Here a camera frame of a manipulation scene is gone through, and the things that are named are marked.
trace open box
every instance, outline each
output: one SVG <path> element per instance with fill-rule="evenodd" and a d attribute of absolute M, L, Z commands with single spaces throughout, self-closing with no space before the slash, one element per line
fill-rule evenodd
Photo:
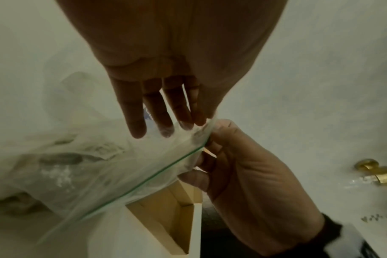
<path fill-rule="evenodd" d="M 202 203 L 200 189 L 177 181 L 127 208 L 172 255 L 189 253 L 194 204 Z"/>

